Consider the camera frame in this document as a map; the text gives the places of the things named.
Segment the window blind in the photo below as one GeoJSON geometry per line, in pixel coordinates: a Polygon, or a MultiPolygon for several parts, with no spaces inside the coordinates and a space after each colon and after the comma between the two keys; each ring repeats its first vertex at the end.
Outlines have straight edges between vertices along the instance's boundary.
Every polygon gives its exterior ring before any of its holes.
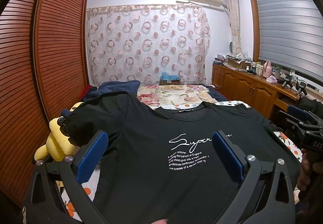
{"type": "Polygon", "coordinates": [[[323,18],[312,0],[257,0],[261,60],[323,82],[323,18]]]}

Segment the louvered wardrobe door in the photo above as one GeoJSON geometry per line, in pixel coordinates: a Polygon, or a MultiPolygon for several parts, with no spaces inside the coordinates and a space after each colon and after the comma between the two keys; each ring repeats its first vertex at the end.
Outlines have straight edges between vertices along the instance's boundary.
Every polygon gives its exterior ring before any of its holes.
{"type": "Polygon", "coordinates": [[[0,189],[19,206],[49,134],[30,49],[36,2],[10,0],[0,16],[0,189]]]}
{"type": "Polygon", "coordinates": [[[86,0],[39,0],[35,27],[36,73],[49,119],[71,108],[88,85],[85,63],[86,0]]]}

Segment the curtain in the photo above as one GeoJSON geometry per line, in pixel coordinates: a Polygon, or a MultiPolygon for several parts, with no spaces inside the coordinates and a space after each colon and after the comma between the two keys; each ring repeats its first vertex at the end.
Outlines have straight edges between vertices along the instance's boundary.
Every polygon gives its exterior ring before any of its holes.
{"type": "Polygon", "coordinates": [[[93,85],[139,80],[155,85],[162,71],[182,82],[205,80],[210,28],[196,5],[126,5],[87,12],[87,57],[93,85]]]}
{"type": "Polygon", "coordinates": [[[227,0],[230,25],[232,31],[232,52],[239,54],[242,52],[240,40],[240,12],[238,0],[227,0]]]}

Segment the pink kettle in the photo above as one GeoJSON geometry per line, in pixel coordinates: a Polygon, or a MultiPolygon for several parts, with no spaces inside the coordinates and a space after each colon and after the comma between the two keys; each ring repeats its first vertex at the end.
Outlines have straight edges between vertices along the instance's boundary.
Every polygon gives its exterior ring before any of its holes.
{"type": "Polygon", "coordinates": [[[271,67],[271,61],[266,61],[264,64],[264,72],[263,77],[268,78],[270,75],[272,75],[273,69],[271,67]]]}

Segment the wooden window frame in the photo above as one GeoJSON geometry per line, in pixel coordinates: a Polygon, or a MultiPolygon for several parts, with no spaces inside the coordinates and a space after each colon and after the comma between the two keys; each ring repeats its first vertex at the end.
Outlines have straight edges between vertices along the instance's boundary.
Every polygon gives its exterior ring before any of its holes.
{"type": "Polygon", "coordinates": [[[257,0],[251,1],[251,9],[252,9],[252,18],[254,24],[254,53],[253,53],[253,61],[259,61],[259,50],[260,50],[260,29],[259,29],[259,14],[258,14],[258,5],[257,0]]]}

